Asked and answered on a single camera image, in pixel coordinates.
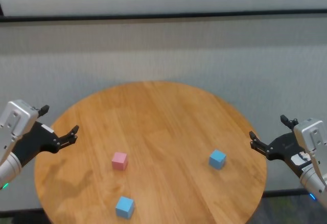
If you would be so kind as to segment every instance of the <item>black stripe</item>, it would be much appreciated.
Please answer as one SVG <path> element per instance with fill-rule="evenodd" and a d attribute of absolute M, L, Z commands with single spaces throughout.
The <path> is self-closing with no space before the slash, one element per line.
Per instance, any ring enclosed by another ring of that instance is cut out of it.
<path fill-rule="evenodd" d="M 132 15 L 84 15 L 84 16 L 7 16 L 0 17 L 0 23 L 31 21 L 71 21 L 71 20 L 106 20 L 106 19 L 154 19 L 154 18 L 193 18 L 226 17 L 251 15 L 287 15 L 287 14 L 326 14 L 327 9 L 267 10 L 211 13 L 167 13 L 167 14 L 132 14 Z"/>
<path fill-rule="evenodd" d="M 275 190 L 275 191 L 264 191 L 262 197 L 283 197 L 283 196 L 297 196 L 297 195 L 308 195 L 308 191 L 304 188 L 299 189 L 288 189 L 288 190 Z"/>
<path fill-rule="evenodd" d="M 4 15 L 4 12 L 2 11 L 2 7 L 1 7 L 1 4 L 0 4 L 0 16 L 3 16 Z"/>

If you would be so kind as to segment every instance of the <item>round wooden table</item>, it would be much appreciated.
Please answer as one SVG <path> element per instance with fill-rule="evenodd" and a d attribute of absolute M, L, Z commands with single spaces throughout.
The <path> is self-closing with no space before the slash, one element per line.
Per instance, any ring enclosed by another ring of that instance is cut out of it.
<path fill-rule="evenodd" d="M 170 82 L 112 87 L 70 107 L 59 135 L 80 125 L 78 140 L 36 158 L 35 184 L 58 223 L 245 223 L 266 181 L 266 160 L 250 148 L 248 121 L 199 88 Z M 227 155 L 209 166 L 213 150 Z M 125 152 L 125 171 L 112 169 Z M 135 201 L 130 220 L 116 217 L 120 196 Z"/>

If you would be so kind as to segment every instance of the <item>light blue block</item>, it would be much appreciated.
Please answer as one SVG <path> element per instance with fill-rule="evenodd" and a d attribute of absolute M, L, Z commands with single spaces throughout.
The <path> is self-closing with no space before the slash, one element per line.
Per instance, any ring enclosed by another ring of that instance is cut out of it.
<path fill-rule="evenodd" d="M 130 219 L 134 210 L 134 200 L 121 197 L 116 205 L 116 215 L 125 219 Z"/>
<path fill-rule="evenodd" d="M 210 155 L 209 164 L 215 169 L 221 169 L 224 166 L 225 160 L 225 154 L 223 154 L 221 151 L 214 150 L 214 152 Z"/>

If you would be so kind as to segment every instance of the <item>wooden tabletop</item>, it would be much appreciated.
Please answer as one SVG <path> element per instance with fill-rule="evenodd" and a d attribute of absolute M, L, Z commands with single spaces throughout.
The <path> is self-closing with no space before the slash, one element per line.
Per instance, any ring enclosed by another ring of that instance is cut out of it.
<path fill-rule="evenodd" d="M 36 158 L 35 184 L 53 223 L 245 223 L 266 181 L 266 160 L 251 150 L 248 121 L 199 88 L 139 82 L 93 94 L 54 124 L 58 135 L 80 125 L 78 140 Z M 213 150 L 227 155 L 221 170 Z M 116 151 L 125 171 L 112 169 Z M 130 220 L 116 217 L 120 196 L 135 201 Z"/>

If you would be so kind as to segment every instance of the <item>dark floor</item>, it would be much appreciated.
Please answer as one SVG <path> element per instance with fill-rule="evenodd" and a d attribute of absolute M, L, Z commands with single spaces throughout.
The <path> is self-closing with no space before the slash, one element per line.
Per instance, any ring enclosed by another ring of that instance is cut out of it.
<path fill-rule="evenodd" d="M 322 224 L 327 210 L 308 195 L 262 198 L 248 224 Z"/>
<path fill-rule="evenodd" d="M 0 218 L 0 224 L 50 224 L 42 212 Z M 308 195 L 262 198 L 247 224 L 327 224 L 327 210 Z"/>

